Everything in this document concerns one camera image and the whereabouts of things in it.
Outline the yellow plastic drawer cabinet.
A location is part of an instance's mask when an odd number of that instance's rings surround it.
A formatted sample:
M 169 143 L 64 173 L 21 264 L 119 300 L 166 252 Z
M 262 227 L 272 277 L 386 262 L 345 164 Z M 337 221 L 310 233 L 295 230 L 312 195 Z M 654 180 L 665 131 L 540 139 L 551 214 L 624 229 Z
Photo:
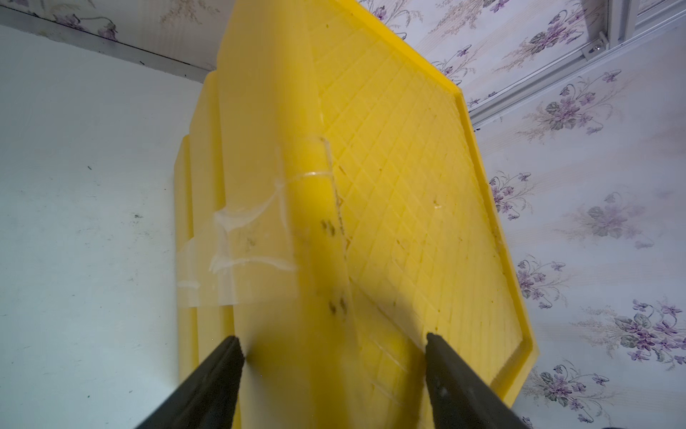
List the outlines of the yellow plastic drawer cabinet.
M 538 350 L 461 90 L 355 1 L 238 1 L 173 168 L 180 379 L 233 428 L 517 426 Z

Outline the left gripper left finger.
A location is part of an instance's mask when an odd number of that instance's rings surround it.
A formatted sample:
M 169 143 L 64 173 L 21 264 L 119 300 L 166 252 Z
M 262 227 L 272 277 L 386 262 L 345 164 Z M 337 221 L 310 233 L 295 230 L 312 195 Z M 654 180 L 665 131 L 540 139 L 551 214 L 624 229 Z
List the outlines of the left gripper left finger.
M 138 428 L 231 428 L 244 363 L 239 339 L 227 337 Z

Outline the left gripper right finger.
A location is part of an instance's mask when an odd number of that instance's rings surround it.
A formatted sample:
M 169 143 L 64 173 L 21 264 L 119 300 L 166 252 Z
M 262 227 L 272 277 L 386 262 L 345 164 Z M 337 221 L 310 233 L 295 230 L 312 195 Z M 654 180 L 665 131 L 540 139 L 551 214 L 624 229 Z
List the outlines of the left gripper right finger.
M 426 385 L 436 428 L 525 428 L 512 411 L 531 367 L 526 338 L 489 384 L 438 334 L 426 335 Z

